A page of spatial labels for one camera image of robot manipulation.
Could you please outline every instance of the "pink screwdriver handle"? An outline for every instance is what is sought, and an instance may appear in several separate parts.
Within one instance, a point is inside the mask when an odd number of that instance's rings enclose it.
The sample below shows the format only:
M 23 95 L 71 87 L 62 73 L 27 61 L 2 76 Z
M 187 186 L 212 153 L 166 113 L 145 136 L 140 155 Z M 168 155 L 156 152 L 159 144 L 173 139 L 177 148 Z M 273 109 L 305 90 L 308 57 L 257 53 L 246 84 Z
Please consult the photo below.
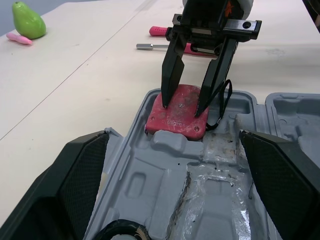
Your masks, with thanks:
M 167 27 L 152 26 L 149 30 L 149 33 L 151 36 L 154 36 L 154 37 L 165 37 L 167 29 L 168 29 Z
M 151 36 L 165 37 L 167 32 L 167 27 L 152 26 L 149 30 Z M 187 43 L 184 49 L 185 54 L 197 55 L 197 56 L 210 56 L 210 54 L 205 54 L 201 52 L 191 51 L 191 43 Z
M 184 49 L 185 54 L 192 54 L 192 55 L 197 55 L 197 56 L 208 56 L 209 54 L 204 54 L 202 52 L 197 52 L 197 51 L 192 51 L 191 50 L 191 43 L 186 44 L 185 49 Z
M 16 41 L 16 42 L 18 42 L 20 44 L 25 44 L 25 45 L 31 45 L 32 44 L 32 41 L 30 39 L 26 38 L 25 36 L 15 35 L 12 32 L 7 33 L 6 37 L 11 41 Z

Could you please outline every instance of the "pink toy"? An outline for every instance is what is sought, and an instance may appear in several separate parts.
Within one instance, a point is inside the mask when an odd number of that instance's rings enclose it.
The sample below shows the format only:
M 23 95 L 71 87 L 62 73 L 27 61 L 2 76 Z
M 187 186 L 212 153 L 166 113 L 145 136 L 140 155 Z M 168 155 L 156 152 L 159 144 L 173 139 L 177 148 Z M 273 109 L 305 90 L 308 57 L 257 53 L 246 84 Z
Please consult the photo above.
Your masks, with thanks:
M 11 41 L 15 41 L 20 44 L 32 45 L 32 41 L 25 36 L 15 35 L 14 33 L 9 32 L 6 34 L 6 37 Z

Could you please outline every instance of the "screw hole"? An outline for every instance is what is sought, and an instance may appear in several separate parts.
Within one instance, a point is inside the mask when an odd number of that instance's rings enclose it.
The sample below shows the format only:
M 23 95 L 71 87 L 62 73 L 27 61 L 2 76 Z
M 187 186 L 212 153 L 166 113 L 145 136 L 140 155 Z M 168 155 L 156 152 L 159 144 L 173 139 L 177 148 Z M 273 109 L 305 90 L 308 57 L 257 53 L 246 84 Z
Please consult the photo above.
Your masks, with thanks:
M 243 27 L 244 29 L 250 28 L 250 27 L 251 27 L 251 22 L 245 21 L 245 22 L 242 24 L 242 27 Z

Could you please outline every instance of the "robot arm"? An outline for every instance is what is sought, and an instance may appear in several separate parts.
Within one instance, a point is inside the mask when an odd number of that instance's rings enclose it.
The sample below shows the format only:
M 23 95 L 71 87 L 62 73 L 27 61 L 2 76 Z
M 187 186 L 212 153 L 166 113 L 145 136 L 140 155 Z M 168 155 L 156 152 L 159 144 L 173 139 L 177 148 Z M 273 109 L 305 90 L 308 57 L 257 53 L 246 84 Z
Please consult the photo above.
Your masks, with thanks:
M 182 56 L 187 43 L 191 50 L 212 54 L 204 77 L 195 116 L 208 107 L 215 90 L 226 80 L 238 42 L 257 39 L 261 21 L 247 21 L 253 0 L 188 0 L 182 14 L 175 14 L 170 41 L 162 64 L 162 105 L 168 107 L 184 69 Z

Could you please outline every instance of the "clear plastic tape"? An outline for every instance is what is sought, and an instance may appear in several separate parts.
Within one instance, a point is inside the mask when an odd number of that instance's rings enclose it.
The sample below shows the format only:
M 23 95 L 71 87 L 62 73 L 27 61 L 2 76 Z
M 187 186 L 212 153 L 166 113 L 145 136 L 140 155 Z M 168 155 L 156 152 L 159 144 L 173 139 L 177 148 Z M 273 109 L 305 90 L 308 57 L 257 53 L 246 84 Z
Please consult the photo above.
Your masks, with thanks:
M 215 180 L 230 183 L 233 187 L 232 221 L 238 240 L 251 240 L 249 212 L 245 198 L 248 197 L 250 186 L 244 173 L 229 166 L 217 166 L 216 164 L 189 164 L 187 171 L 191 177 L 189 189 L 184 196 L 183 209 L 179 212 L 174 223 L 174 234 L 170 240 L 192 240 L 197 234 L 197 225 L 193 224 L 202 217 L 207 180 Z

